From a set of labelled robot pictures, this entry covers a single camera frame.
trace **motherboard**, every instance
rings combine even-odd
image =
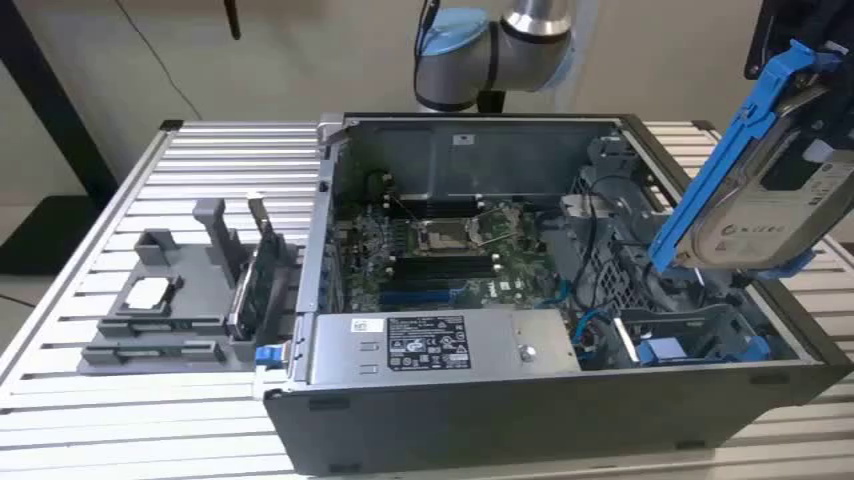
[[[562,295],[522,202],[388,200],[337,222],[350,312],[536,308]]]

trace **aluminum table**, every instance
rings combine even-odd
[[[692,122],[648,126],[695,175],[717,132]],[[310,123],[189,122],[158,134],[0,357],[0,478],[302,478],[253,399],[253,373],[85,377],[75,368],[137,263],[139,233],[170,228],[179,243],[207,243],[197,198],[225,197],[226,222],[254,241],[245,198],[261,191],[277,230],[305,243],[316,149]],[[854,357],[854,259],[831,238],[817,249],[785,283]],[[854,478],[854,377],[811,405],[769,412],[715,450],[376,477]]]

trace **black cable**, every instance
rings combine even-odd
[[[600,293],[600,284],[605,279],[605,271],[608,270],[608,266],[616,261],[617,261],[617,257],[612,257],[609,261],[602,264],[602,267],[600,268],[600,273],[597,273],[597,278],[593,284],[593,295],[590,296],[590,305],[593,305],[592,308],[600,308],[601,306],[608,305],[608,303],[612,301],[612,299],[609,298],[605,300],[604,303],[597,304],[597,295]]]
[[[30,303],[26,300],[22,300],[21,298],[10,297],[9,295],[5,295],[3,293],[0,293],[0,298],[5,299],[5,300],[9,300],[10,302],[18,303],[19,305],[25,305],[26,307],[37,308],[35,304]]]
[[[422,3],[422,10],[418,15],[418,30],[416,31],[416,45],[413,50],[416,60],[416,67],[413,68],[413,92],[416,95],[418,95],[418,70],[422,64],[422,56],[425,54],[428,32],[433,28],[433,23],[437,20],[441,4],[441,0],[425,0]]]
[[[647,291],[647,295],[648,295],[648,299],[651,300],[651,302],[653,302],[653,304],[661,308],[664,311],[667,312],[672,312],[673,309],[665,305],[659,298],[656,298],[656,294],[653,293],[653,290],[651,289],[651,274],[653,273],[653,262],[647,264],[647,267],[644,267],[644,272],[641,273],[641,286],[644,287],[644,290]]]
[[[597,244],[597,228],[600,220],[597,218],[597,207],[593,205],[593,196],[590,195],[590,189],[588,189],[588,205],[590,207],[590,233],[588,234],[588,249],[585,250],[585,256],[582,258],[582,266],[576,273],[576,278],[573,279],[573,300],[576,304],[580,306],[582,310],[590,310],[590,306],[582,302],[581,296],[578,294],[582,281],[582,276],[585,275],[585,270],[588,270],[588,266],[590,265],[590,260],[593,258],[593,248]]]
[[[597,178],[594,180],[594,182],[590,184],[590,187],[588,188],[589,195],[596,195],[597,197],[600,197],[606,203],[609,203],[612,205],[612,208],[614,208],[614,210],[618,210],[617,205],[614,204],[614,201],[610,198],[608,198],[604,194],[601,194],[600,192],[594,191],[594,189],[597,188],[597,185],[600,184],[600,182],[602,182],[605,180],[622,180],[622,181],[630,183],[633,187],[636,187],[638,190],[641,190],[641,194],[644,195],[644,189],[642,189],[644,187],[641,187],[641,185],[638,185],[637,182],[629,177],[625,177],[625,176],[617,175],[617,174],[609,174],[609,175],[604,175],[600,178]],[[626,222],[626,228],[629,229],[629,233],[632,234],[632,236],[634,237],[637,242],[638,243],[644,243],[645,246],[649,247],[653,242],[652,241],[651,242],[645,242],[644,241],[644,239],[638,235],[638,232],[636,231],[636,227],[634,227],[632,222]]]
[[[178,84],[175,83],[175,80],[173,79],[173,74],[170,73],[170,69],[166,67],[166,63],[163,62],[163,59],[161,58],[161,55],[158,55],[158,51],[155,50],[155,47],[151,45],[151,42],[146,38],[146,35],[143,34],[143,32],[141,31],[139,27],[137,26],[137,22],[134,22],[134,18],[131,17],[131,14],[129,13],[127,9],[125,8],[125,5],[122,4],[122,0],[114,0],[114,2],[117,4],[117,7],[119,7],[119,10],[122,10],[122,13],[125,14],[125,18],[127,18],[129,23],[131,24],[131,28],[137,31],[137,33],[139,35],[139,38],[143,40],[143,43],[149,47],[149,50],[151,51],[151,54],[155,57],[155,60],[161,64],[161,68],[163,69],[163,73],[166,74],[166,78],[170,81],[170,85],[173,85],[173,88],[175,89],[175,92],[185,99],[185,102],[187,103],[187,106],[191,108],[193,113],[197,115],[197,119],[202,120],[202,114],[199,113],[199,109],[197,108],[197,106],[190,101],[190,98],[187,98],[187,95],[185,95],[185,92],[182,91],[182,89],[178,87]]]
[[[697,307],[704,308],[707,306],[707,300],[709,299],[709,290],[701,285],[700,298],[697,299]]]

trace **blue clip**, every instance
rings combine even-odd
[[[265,345],[256,349],[256,366],[282,368],[285,366],[285,345]]]
[[[748,348],[736,355],[740,362],[763,362],[772,359],[772,347],[765,338],[753,336],[748,342]]]
[[[767,280],[777,280],[779,278],[795,277],[796,274],[801,270],[804,270],[804,267],[807,267],[811,264],[815,258],[816,258],[816,252],[811,247],[801,255],[799,255],[796,258],[789,260],[780,267],[773,268],[772,270],[761,271],[759,276],[760,278],[764,278]]]

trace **cable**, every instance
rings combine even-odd
[[[556,298],[548,298],[546,300],[540,302],[534,306],[534,308],[536,309],[546,308],[549,305],[558,305],[558,304],[566,302],[566,299],[570,296],[570,289],[572,288],[573,288],[573,286],[570,285],[570,282],[566,279],[561,279],[561,293],[558,294],[558,296]]]
[[[617,263],[617,257],[612,257],[609,258],[608,262],[605,262],[602,264],[602,267],[600,268],[600,273],[597,273],[597,279],[594,280],[594,284],[593,284],[593,295],[590,297],[590,305],[592,308],[602,308],[605,307],[609,303],[612,303],[612,298],[606,298],[604,302],[597,303],[597,294],[600,292],[600,284],[602,283],[602,279],[605,278],[605,272],[608,270],[608,266],[609,264]]]
[[[588,270],[588,266],[590,265],[590,260],[593,258],[593,248],[597,244],[597,228],[598,228],[598,218],[597,218],[597,207],[593,205],[593,198],[590,194],[588,194],[588,205],[590,207],[590,233],[588,235],[588,249],[585,250],[585,256],[582,258],[582,266],[576,273],[576,279],[573,280],[573,300],[576,304],[581,307],[582,310],[590,310],[590,305],[586,305],[578,296],[578,291],[581,290],[578,286],[581,285],[582,277],[585,276],[585,270]]]
[[[30,303],[26,300],[22,300],[21,298],[10,297],[9,295],[5,295],[3,293],[0,293],[0,298],[5,299],[5,300],[9,300],[10,302],[15,302],[19,305],[23,305],[26,307],[37,308],[35,304]]]
[[[653,262],[647,264],[647,267],[644,267],[644,272],[641,273],[641,286],[647,291],[648,299],[665,312],[672,312],[673,309],[663,302],[660,302],[659,298],[656,298],[656,295],[653,294],[653,290],[651,289],[651,273],[653,273]]]
[[[155,60],[161,64],[161,68],[163,69],[163,73],[166,74],[166,78],[170,81],[170,85],[173,85],[173,89],[175,89],[175,92],[185,99],[185,102],[187,103],[187,106],[193,110],[193,113],[197,115],[197,120],[202,120],[203,118],[202,118],[202,114],[199,113],[199,109],[197,108],[197,106],[190,101],[190,98],[187,98],[187,95],[185,95],[185,92],[182,91],[182,89],[178,87],[178,84],[175,83],[175,80],[173,79],[173,74],[170,73],[170,69],[166,67],[166,63],[163,62],[163,59],[161,58],[161,55],[158,55],[158,51],[155,50],[155,47],[151,45],[151,42],[146,38],[146,35],[143,35],[142,30],[137,26],[137,22],[134,22],[134,18],[131,17],[131,14],[129,13],[127,9],[125,8],[125,5],[122,4],[122,0],[114,0],[114,3],[117,4],[117,7],[119,7],[119,10],[122,10],[125,18],[127,18],[129,23],[131,24],[131,28],[137,31],[137,33],[139,35],[139,38],[143,40],[143,43],[149,47],[149,50],[151,51],[151,54],[155,57]]]
[[[416,44],[413,56],[416,60],[416,68],[413,68],[413,92],[418,95],[418,70],[422,65],[422,56],[425,54],[425,46],[428,44],[428,32],[433,28],[440,13],[441,0],[425,0],[422,10],[418,15],[418,30],[416,31]]]
[[[573,344],[578,345],[578,343],[582,341],[582,334],[585,333],[585,329],[588,328],[588,322],[597,315],[602,315],[606,318],[609,318],[608,312],[604,312],[602,310],[596,308],[593,310],[589,310],[585,313],[585,315],[582,315],[582,318],[578,320],[578,327],[576,328],[576,334],[573,335]]]
[[[641,195],[644,195],[644,189],[642,189],[641,185],[638,185],[636,183],[636,181],[629,177],[625,177],[625,176],[617,175],[617,174],[609,174],[609,175],[604,175],[602,177],[597,178],[594,180],[594,182],[590,184],[590,187],[588,188],[588,195],[596,195],[597,197],[600,197],[605,202],[608,202],[612,205],[612,208],[614,210],[620,210],[620,208],[617,207],[617,204],[614,203],[614,201],[610,198],[608,198],[602,193],[594,191],[594,189],[597,188],[597,185],[600,184],[600,182],[602,182],[605,180],[622,180],[622,181],[630,183],[632,186],[636,187],[641,191]],[[651,246],[651,244],[653,242],[652,241],[651,242],[645,242],[644,241],[644,239],[641,238],[641,235],[638,235],[638,232],[636,231],[636,227],[633,225],[633,222],[626,222],[626,228],[629,229],[629,233],[632,234],[632,236],[634,237],[637,242],[644,244],[644,246]]]

